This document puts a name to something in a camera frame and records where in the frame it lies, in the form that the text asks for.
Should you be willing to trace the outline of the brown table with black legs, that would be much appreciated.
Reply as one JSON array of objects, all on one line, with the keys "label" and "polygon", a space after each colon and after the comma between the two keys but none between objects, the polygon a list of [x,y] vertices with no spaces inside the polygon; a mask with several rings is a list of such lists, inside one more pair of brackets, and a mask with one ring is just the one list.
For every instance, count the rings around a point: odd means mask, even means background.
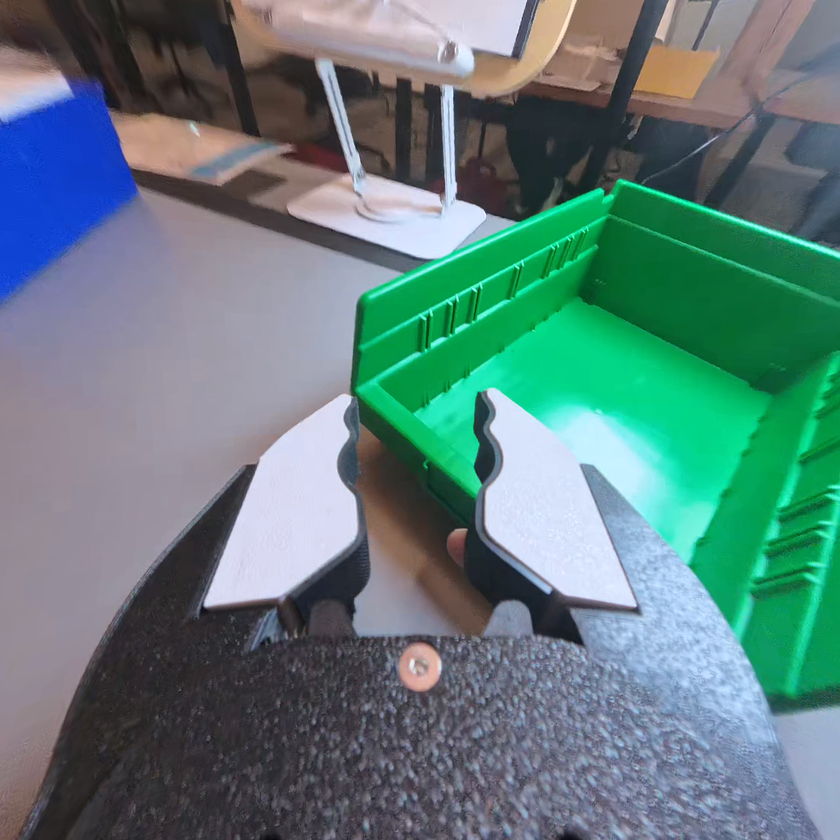
[{"label": "brown table with black legs", "polygon": [[635,154],[636,183],[689,201],[699,200],[700,175],[714,148],[746,132],[730,163],[701,200],[721,208],[773,125],[782,118],[838,128],[838,54],[798,70],[774,70],[747,92],[716,76],[692,99],[634,93],[619,108],[613,94],[562,93],[535,83],[518,96],[508,144],[521,178],[522,200],[536,210],[553,179],[563,200],[605,187],[607,160]]}]

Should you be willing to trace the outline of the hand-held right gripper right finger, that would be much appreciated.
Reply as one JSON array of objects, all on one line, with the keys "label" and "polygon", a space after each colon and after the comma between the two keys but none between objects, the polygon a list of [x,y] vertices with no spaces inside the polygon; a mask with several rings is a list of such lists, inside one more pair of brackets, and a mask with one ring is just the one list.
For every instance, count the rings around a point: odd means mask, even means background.
[{"label": "hand-held right gripper right finger", "polygon": [[476,396],[470,581],[494,602],[635,613],[637,598],[571,450],[497,388]]}]

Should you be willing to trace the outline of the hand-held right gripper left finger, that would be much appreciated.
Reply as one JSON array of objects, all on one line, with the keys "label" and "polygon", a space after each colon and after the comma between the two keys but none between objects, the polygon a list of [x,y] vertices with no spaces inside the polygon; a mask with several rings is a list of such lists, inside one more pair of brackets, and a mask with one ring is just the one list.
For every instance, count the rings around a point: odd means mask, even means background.
[{"label": "hand-held right gripper left finger", "polygon": [[341,394],[268,447],[203,597],[205,610],[303,595],[362,547],[359,435],[358,403]]}]

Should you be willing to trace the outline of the paper booklet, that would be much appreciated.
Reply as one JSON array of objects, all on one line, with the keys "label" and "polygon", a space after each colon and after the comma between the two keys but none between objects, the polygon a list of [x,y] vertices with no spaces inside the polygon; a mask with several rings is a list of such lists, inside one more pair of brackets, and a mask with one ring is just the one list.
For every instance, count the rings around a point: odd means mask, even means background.
[{"label": "paper booklet", "polygon": [[157,113],[109,113],[130,169],[183,181],[221,186],[296,150],[292,143]]}]

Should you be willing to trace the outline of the blue plastic bin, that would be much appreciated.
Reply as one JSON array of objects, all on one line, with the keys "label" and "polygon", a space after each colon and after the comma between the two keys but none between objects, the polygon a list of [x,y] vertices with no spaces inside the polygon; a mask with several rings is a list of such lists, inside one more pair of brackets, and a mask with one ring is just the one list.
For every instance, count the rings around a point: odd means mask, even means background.
[{"label": "blue plastic bin", "polygon": [[1,50],[1,302],[138,195],[102,86]]}]

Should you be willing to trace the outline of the white desk lamp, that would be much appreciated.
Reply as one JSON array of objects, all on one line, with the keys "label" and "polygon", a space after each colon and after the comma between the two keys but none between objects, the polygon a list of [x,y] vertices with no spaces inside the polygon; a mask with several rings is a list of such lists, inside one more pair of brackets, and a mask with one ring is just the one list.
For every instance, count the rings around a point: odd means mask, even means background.
[{"label": "white desk lamp", "polygon": [[[457,198],[452,81],[474,73],[472,48],[415,2],[271,2],[263,15],[293,51],[312,54],[348,168],[348,174],[291,200],[289,215],[417,259],[450,254],[487,216]],[[390,67],[445,81],[442,193],[366,173],[334,59],[354,68]]]}]

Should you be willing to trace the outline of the yellow envelope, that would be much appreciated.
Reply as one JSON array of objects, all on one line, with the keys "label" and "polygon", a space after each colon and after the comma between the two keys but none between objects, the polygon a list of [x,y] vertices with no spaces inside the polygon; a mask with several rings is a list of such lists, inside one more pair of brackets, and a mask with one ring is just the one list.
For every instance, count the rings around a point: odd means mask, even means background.
[{"label": "yellow envelope", "polygon": [[652,96],[693,99],[718,62],[719,50],[676,49],[651,45],[634,92]]}]

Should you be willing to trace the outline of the green plastic bin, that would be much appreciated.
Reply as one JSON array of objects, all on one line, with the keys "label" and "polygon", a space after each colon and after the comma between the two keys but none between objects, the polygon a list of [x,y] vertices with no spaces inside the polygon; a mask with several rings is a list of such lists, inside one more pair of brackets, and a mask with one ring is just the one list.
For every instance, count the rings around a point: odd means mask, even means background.
[{"label": "green plastic bin", "polygon": [[778,709],[839,692],[838,250],[630,182],[358,300],[362,423],[460,520],[496,387],[706,586]]}]

